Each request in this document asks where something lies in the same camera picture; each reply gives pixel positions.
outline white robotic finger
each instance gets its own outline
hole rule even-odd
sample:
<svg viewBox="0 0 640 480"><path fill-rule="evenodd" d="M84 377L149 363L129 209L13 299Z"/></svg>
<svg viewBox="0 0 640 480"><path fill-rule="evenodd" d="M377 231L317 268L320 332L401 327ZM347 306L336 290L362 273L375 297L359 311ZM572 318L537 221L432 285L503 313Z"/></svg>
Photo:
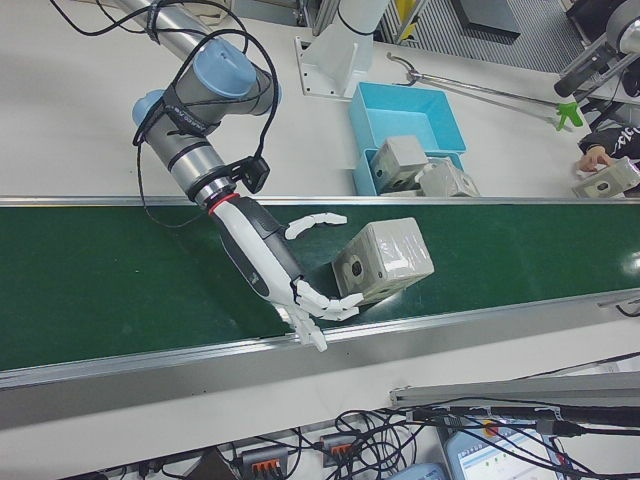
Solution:
<svg viewBox="0 0 640 480"><path fill-rule="evenodd" d="M335 213L327 212L307 215L291 222L284 232L284 237L287 240L293 240L298 238L298 235L305 230L309 230L316 225L344 225L345 223L347 223L347 217L336 215Z"/></svg>
<svg viewBox="0 0 640 480"><path fill-rule="evenodd" d="M358 313L360 313L360 309L358 307L341 310L339 312L326 311L321 317L319 316L318 319L329 320L332 322L342 322L347 318L351 318L354 315L357 315Z"/></svg>
<svg viewBox="0 0 640 480"><path fill-rule="evenodd" d="M318 349L319 352L324 352L327 349L327 341L324 338L322 331L309 317L307 312L297 307L283 307L288 316L288 322L295 329L300 339L300 343L308 345L312 343Z"/></svg>
<svg viewBox="0 0 640 480"><path fill-rule="evenodd" d="M314 317L325 320L346 320L356 315L359 312L356 305L363 299L362 294L357 293L341 300L329 300L304 280L298 280L296 288L298 294L296 301L300 308Z"/></svg>

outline blue tray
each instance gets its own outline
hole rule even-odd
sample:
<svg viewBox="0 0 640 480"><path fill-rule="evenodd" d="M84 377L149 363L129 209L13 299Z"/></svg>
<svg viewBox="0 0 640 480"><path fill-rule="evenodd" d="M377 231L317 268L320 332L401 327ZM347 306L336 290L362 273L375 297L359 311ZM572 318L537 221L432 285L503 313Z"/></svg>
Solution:
<svg viewBox="0 0 640 480"><path fill-rule="evenodd" d="M358 151L387 137L415 135L426 152L467 150L444 92L362 82L349 107Z"/></svg>
<svg viewBox="0 0 640 480"><path fill-rule="evenodd" d="M376 197L378 192L376 191L376 185L373 183L373 176L371 175L371 160L378 150L375 148L367 148L362 152L362 156L358 161L358 165L353 171L353 182L356 185L356 193L361 197ZM451 158L451 163L456 168L459 168L464 172L462 168L462 162L460 161L460 155L453 152L427 152L430 157Z"/></svg>

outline green conveyor belt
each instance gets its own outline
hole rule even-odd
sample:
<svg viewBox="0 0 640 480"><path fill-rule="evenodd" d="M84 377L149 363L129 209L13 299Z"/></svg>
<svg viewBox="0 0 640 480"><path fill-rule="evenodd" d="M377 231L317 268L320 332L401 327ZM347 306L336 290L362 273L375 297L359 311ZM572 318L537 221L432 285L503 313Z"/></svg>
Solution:
<svg viewBox="0 0 640 480"><path fill-rule="evenodd" d="M292 242L311 282L329 294L337 294L329 262L366 223L418 221L436 273L340 327L640 287L636 205L269 209L283 223L323 211L349 217ZM155 212L178 221L197 210ZM170 230L140 207L5 207L0 249L0 371L289 331L205 217Z"/></svg>

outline small box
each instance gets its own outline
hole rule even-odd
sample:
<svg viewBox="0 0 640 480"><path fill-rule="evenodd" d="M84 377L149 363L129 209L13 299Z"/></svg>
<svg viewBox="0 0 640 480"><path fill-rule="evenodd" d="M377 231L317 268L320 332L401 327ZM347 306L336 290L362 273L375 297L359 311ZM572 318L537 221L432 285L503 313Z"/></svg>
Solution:
<svg viewBox="0 0 640 480"><path fill-rule="evenodd" d="M640 185L640 170L624 157L573 187L578 198L609 198Z"/></svg>
<svg viewBox="0 0 640 480"><path fill-rule="evenodd" d="M353 183L356 187L358 195L365 197L375 197L378 195L376 186L373 183L373 176L371 175L371 160L378 152L375 149L366 149L362 152L360 159L353 170ZM441 158L446 157L451 159L451 162L458 170L464 171L460 155L455 152L425 152L427 155L427 161L437 163Z"/></svg>
<svg viewBox="0 0 640 480"><path fill-rule="evenodd" d="M473 179L457 169L451 160L429 163L418 174L418 183L425 197L479 197Z"/></svg>
<svg viewBox="0 0 640 480"><path fill-rule="evenodd" d="M412 190L427 156L415 135L389 137L371 160L371 176L378 193Z"/></svg>
<svg viewBox="0 0 640 480"><path fill-rule="evenodd" d="M331 263L340 295L379 302L431 275L433 262L414 218L371 222Z"/></svg>

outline computer monitor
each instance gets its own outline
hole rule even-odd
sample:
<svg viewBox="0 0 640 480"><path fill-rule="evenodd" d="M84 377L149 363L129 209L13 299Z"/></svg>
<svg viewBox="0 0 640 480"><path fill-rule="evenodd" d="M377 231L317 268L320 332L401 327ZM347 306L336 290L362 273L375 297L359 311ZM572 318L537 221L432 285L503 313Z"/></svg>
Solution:
<svg viewBox="0 0 640 480"><path fill-rule="evenodd" d="M481 430L474 432L483 435ZM522 433L500 428L500 434L528 452L545 459L552 458L543 445ZM518 455L536 460L506 440L499 437L488 437L487 440L489 444L464 432L458 432L446 442L445 454L452 480L558 480L563 478L562 475L519 460L493 446L496 444Z"/></svg>

